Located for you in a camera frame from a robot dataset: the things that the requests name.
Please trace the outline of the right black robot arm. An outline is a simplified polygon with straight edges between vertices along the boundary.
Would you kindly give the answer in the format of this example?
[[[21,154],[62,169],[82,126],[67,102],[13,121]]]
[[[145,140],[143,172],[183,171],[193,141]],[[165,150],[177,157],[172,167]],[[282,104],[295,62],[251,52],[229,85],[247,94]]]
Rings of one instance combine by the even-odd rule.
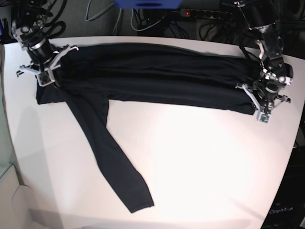
[[[58,19],[67,1],[64,0],[58,13],[53,15],[51,10],[55,4],[55,0],[21,0],[18,4],[19,12],[11,25],[14,39],[31,59],[28,66],[20,67],[17,75],[33,74],[41,87],[55,83],[53,71],[61,67],[61,59],[70,51],[79,49],[75,45],[58,48],[50,43],[51,39],[57,38],[66,29],[65,22]]]

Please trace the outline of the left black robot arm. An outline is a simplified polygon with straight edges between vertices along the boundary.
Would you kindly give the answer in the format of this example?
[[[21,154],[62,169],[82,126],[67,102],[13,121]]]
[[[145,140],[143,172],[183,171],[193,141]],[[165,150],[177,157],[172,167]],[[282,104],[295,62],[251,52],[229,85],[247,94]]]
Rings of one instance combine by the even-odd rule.
[[[293,82],[293,68],[286,64],[282,51],[282,38],[277,34],[279,17],[269,0],[236,0],[236,7],[241,12],[247,27],[251,31],[260,32],[256,40],[260,53],[260,76],[251,84],[237,84],[238,89],[252,100],[257,110],[257,121],[268,123],[272,111],[284,102],[290,102],[280,91]]]

